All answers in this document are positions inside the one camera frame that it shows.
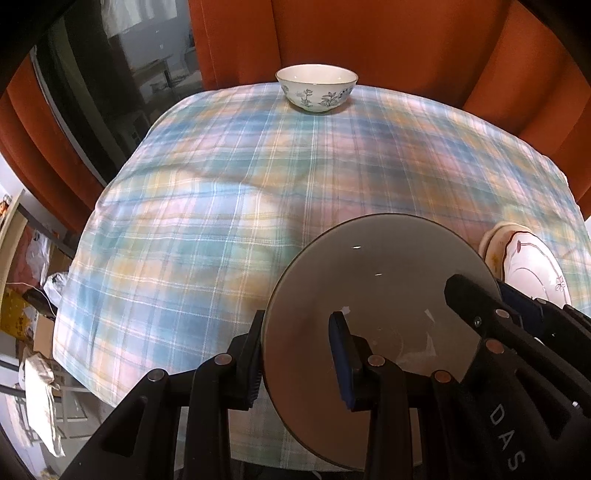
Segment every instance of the tablecloth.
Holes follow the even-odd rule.
[[[311,115],[269,83],[196,94],[154,124],[86,225],[54,357],[115,405],[152,368],[225,351],[303,247],[378,212],[429,218],[474,248],[500,220],[527,225],[591,314],[589,237],[550,159],[432,100],[357,86]],[[330,468],[286,432],[264,386],[230,430],[234,458]]]

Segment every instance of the gold rim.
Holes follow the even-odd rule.
[[[290,79],[286,79],[286,78],[280,78],[279,74],[283,71],[283,70],[287,70],[290,69],[292,67],[308,67],[308,66],[315,66],[315,67],[332,67],[332,68],[336,68],[336,69],[340,69],[340,70],[344,70],[345,72],[349,72],[352,73],[355,76],[355,80],[350,80],[348,82],[331,82],[331,83],[313,83],[313,82],[299,82],[298,80],[290,80]],[[288,67],[283,67],[282,69],[279,69],[275,72],[275,78],[278,81],[283,81],[283,82],[292,82],[292,83],[300,83],[302,85],[345,85],[347,83],[351,83],[351,82],[355,82],[357,83],[359,81],[359,75],[357,75],[353,70],[349,70],[343,67],[339,67],[338,65],[328,65],[326,63],[300,63],[298,65],[290,65]]]

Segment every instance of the plastic bag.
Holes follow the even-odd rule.
[[[35,230],[33,233],[33,239],[27,248],[25,260],[31,269],[33,277],[38,280],[41,285],[43,285],[47,276],[50,254],[51,244],[49,239]]]
[[[61,292],[66,286],[66,280],[68,279],[68,272],[58,272],[47,277],[45,285],[43,285],[43,291],[49,297],[49,301],[59,308],[61,303]]]

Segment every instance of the plate stack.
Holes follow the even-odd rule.
[[[499,222],[485,233],[479,255],[492,274],[533,299],[570,305],[569,288],[550,249],[531,230]]]

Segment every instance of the window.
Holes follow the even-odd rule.
[[[75,2],[34,63],[62,128],[105,183],[160,115],[202,90],[187,0]]]

